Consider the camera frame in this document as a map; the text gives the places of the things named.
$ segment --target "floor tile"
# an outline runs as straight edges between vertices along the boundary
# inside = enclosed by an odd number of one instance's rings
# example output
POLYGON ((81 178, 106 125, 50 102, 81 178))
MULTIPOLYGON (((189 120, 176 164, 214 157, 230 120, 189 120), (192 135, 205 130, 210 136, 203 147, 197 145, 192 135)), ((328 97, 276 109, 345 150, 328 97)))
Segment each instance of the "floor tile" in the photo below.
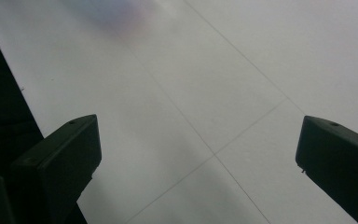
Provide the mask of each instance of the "floor tile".
POLYGON ((284 99, 181 0, 95 5, 215 152, 284 99))
POLYGON ((129 223, 268 222, 219 160, 212 158, 129 223))
POLYGON ((296 165, 303 117, 284 102, 217 156, 271 223, 356 223, 296 165))
POLYGON ((358 132, 358 1, 186 1, 303 111, 358 132))
POLYGON ((79 204, 89 223, 124 223, 213 153, 87 3, 1 2, 0 43, 45 136, 98 116, 103 161, 79 204))

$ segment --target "white surface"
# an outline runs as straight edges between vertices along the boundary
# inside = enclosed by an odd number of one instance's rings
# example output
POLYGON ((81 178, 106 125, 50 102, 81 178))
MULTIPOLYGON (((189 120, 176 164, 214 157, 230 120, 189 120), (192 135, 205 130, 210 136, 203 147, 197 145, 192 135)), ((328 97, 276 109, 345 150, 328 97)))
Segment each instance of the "white surface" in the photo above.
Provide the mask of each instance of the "white surface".
POLYGON ((358 1, 0 0, 0 47, 44 135, 97 114, 89 223, 354 223, 295 151, 358 132, 358 1))

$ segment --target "white floor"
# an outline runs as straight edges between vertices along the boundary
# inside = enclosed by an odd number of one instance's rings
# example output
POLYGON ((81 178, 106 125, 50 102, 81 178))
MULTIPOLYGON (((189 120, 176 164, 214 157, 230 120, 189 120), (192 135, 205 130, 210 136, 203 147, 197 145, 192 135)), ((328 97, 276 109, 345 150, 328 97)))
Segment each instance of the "white floor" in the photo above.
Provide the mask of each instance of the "white floor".
POLYGON ((358 132, 358 1, 0 1, 0 46, 44 135, 97 114, 90 224, 356 223, 295 154, 358 132))

